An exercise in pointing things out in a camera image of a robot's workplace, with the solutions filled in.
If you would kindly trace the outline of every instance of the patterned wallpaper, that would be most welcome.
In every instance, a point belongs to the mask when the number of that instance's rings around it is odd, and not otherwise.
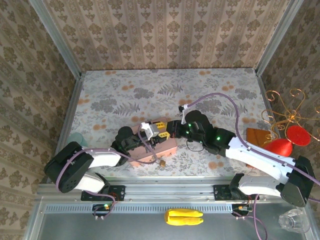
[[[291,26],[282,39],[268,66],[262,74],[265,88],[276,90],[284,102],[296,108],[300,100],[290,96],[291,88],[302,89],[306,93],[306,101],[299,111],[302,116],[320,118],[315,107],[320,106],[320,1],[305,0]],[[276,111],[282,111],[277,102],[272,105]],[[304,128],[314,135],[320,128],[320,121],[308,120],[300,122]],[[303,155],[311,161],[315,176],[320,178],[320,142],[312,140],[306,147],[294,147],[294,155]],[[312,193],[320,199],[320,188],[314,187]],[[313,205],[317,210],[320,226],[320,205]]]
[[[82,71],[252,68],[289,0],[43,0]]]
[[[27,0],[0,0],[0,240],[20,240],[75,79]]]

